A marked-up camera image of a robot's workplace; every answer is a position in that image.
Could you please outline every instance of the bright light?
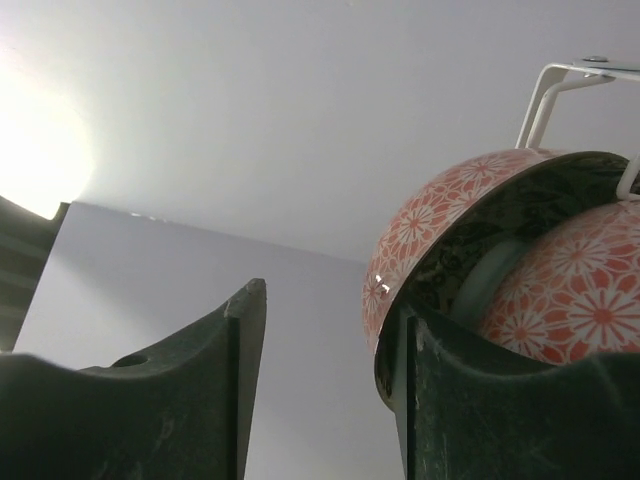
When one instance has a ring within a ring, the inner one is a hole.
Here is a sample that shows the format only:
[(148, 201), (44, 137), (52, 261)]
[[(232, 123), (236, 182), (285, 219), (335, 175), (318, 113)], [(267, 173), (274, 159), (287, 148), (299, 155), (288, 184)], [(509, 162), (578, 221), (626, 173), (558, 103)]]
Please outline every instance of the bright light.
[(52, 219), (90, 174), (76, 112), (26, 76), (0, 68), (0, 196)]

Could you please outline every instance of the white surface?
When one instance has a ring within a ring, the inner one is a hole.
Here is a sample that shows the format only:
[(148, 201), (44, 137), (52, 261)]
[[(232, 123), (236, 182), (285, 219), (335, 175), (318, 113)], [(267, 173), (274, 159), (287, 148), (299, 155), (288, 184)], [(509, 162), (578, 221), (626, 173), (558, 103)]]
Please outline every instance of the white surface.
[(16, 351), (110, 365), (267, 280), (247, 480), (396, 480), (360, 322), (364, 265), (72, 205)]
[[(638, 62), (637, 0), (0, 0), (74, 99), (83, 201), (366, 260), (410, 193), (517, 137), (540, 69)], [(544, 146), (639, 148), (640, 96), (562, 96)]]

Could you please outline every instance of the white wall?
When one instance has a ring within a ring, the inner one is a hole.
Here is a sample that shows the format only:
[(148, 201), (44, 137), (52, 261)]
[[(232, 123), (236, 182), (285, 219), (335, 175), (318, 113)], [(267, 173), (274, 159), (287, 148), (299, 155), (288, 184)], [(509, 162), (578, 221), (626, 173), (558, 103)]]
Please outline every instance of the white wall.
[(377, 397), (360, 327), (364, 270), (74, 204), (16, 351), (107, 366), (263, 277), (267, 331), (247, 480), (400, 479), (393, 416)]

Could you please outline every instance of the red patterned bowl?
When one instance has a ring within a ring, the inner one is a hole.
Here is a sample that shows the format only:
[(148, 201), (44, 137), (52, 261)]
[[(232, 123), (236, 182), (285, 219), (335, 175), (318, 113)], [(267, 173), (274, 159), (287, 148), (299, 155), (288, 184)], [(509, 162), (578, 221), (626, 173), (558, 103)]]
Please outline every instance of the red patterned bowl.
[(640, 203), (589, 210), (545, 235), (499, 287), (480, 333), (555, 365), (640, 351)]
[(395, 354), (395, 339), (387, 342), (385, 331), (393, 331), (387, 320), (402, 291), (410, 289), (449, 315), (483, 256), (505, 240), (533, 242), (563, 221), (613, 201), (627, 163), (603, 152), (504, 150), (450, 168), (411, 197), (378, 241), (362, 293), (383, 400), (390, 404)]

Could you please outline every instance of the ceiling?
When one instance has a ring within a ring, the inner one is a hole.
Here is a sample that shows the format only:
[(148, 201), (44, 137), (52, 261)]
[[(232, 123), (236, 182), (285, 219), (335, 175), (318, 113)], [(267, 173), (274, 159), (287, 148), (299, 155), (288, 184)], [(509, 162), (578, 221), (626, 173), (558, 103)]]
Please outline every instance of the ceiling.
[[(79, 200), (366, 261), (413, 190), (513, 146), (546, 63), (639, 61), (637, 0), (0, 0), (0, 44), (92, 138)], [(640, 149), (640, 88), (543, 144)]]

